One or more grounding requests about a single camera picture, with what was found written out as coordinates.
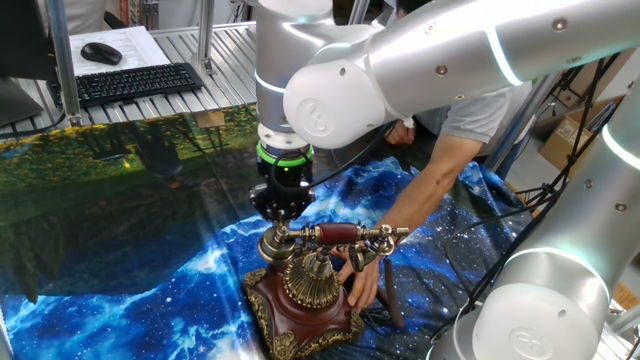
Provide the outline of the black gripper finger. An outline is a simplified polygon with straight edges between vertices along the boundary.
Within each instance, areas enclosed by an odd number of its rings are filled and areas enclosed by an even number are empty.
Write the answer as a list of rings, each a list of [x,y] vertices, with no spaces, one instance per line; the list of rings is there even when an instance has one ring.
[[[309,187],[297,187],[286,190],[284,200],[285,220],[292,221],[299,218],[315,199],[315,192]]]
[[[277,189],[267,183],[255,185],[249,191],[249,200],[256,211],[269,222],[281,222],[279,206],[276,202]]]

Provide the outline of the person's left hand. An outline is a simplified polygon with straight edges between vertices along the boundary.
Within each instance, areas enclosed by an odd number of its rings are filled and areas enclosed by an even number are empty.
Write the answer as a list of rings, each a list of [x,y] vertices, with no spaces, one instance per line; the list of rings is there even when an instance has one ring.
[[[366,265],[361,272],[356,272],[346,254],[334,252],[345,263],[338,271],[338,279],[344,284],[349,277],[354,276],[351,291],[348,295],[348,303],[357,313],[369,307],[375,300],[378,280],[380,276],[380,261],[377,257],[373,262]]]

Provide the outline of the person's right hand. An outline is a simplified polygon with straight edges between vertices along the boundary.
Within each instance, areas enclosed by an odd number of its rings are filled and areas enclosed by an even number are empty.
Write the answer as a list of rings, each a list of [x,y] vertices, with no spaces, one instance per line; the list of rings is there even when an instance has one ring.
[[[398,120],[385,134],[386,141],[394,146],[409,145],[415,140],[416,129],[407,127],[403,121]]]

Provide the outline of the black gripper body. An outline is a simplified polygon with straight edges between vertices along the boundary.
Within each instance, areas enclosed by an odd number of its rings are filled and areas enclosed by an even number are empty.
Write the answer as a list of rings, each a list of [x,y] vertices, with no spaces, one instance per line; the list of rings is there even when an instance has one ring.
[[[267,191],[274,196],[300,195],[308,192],[312,179],[311,165],[280,166],[260,163],[258,172],[266,181]]]

